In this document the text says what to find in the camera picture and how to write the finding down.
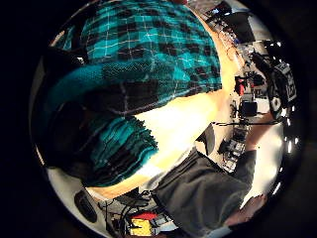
black background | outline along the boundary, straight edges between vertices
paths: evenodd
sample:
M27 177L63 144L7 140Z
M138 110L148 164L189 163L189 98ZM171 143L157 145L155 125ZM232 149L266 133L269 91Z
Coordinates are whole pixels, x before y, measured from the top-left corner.
M317 27L314 1L242 1L286 42L300 96L299 164L292 180L250 224L230 237L317 237ZM2 5L1 233L9 237L97 237L63 208L44 180L28 135L32 77L49 40L83 0Z

red object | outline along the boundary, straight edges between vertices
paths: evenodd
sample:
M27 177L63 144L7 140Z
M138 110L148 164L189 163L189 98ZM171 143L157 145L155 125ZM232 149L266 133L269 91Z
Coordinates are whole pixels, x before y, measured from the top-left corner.
M239 95L242 96L243 94L245 94L245 87L240 84L239 85Z
M133 219L143 219L143 220L152 220L156 217L158 216L155 213L149 212L149 211L145 211L143 213L132 216Z

desk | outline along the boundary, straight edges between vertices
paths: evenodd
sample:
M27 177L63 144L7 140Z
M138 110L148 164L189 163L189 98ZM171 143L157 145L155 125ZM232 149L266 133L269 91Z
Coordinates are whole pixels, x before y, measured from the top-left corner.
M98 199L114 198L148 181L155 171L165 171L191 146L209 123L222 113L221 108L229 102L234 91L234 76L243 65L242 58L227 56L227 48L221 38L196 14L213 39L221 65L223 88L209 93L179 97L166 106L136 115L145 121L158 142L158 152L153 155L143 170L118 184L107 187L89 187L90 194Z

yellow object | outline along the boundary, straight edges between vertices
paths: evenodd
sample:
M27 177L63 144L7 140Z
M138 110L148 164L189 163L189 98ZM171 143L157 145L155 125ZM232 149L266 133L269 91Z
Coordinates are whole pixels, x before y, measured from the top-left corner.
M130 230L131 235L137 236L151 236L151 224L149 220L132 219L132 223L141 228L132 228Z

equipment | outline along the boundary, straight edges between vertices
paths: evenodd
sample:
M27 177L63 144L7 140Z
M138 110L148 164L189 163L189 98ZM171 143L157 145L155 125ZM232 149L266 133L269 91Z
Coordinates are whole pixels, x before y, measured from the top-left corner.
M252 53L252 60L266 78L270 113L274 119L278 119L282 109L291 107L297 96L290 67L285 62L272 66L256 52Z
M209 18L206 20L206 23L210 23L217 18L222 18L223 16L226 16L231 13L231 6L226 1L222 1L216 7L205 13L205 15L209 16Z
M247 125L235 126L233 137L229 141L224 139L220 144L217 152L220 155L224 154L222 168L226 172L231 173L235 170L239 157L245 151L245 142L248 131L249 126Z
M126 234L151 236L159 234L161 231L177 228L154 194L146 190L141 193L135 190L134 193L134 198L125 205L120 216L112 221L116 233L121 234L121 237ZM138 202L145 199L150 199L151 202L146 207L139 206Z
M223 21L233 30L241 44L256 40L249 22L250 16L249 12L235 12L223 17Z
M245 119L246 117L254 117L257 116L258 113L258 104L255 101L247 101L242 100L239 104L239 109L237 108L236 101L233 101L233 104L231 104L232 107L232 118L238 117L241 119Z

